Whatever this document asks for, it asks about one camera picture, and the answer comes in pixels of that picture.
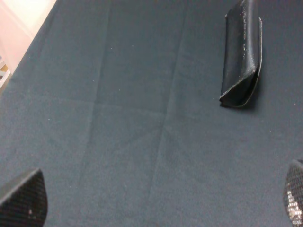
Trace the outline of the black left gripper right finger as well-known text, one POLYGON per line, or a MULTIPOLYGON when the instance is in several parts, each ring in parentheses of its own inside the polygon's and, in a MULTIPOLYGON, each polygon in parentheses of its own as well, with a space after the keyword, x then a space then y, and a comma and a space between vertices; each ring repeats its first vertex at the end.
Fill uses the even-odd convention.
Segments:
POLYGON ((283 193, 285 211, 293 227, 303 226, 303 160, 293 160, 288 168, 283 193))

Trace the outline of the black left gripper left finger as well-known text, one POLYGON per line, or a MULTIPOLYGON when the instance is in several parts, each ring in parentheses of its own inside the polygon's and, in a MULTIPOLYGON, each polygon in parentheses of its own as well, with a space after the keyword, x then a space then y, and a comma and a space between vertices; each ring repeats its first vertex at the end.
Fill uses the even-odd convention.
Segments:
POLYGON ((48 199, 41 169, 29 169, 0 188, 2 227, 42 227, 48 199))

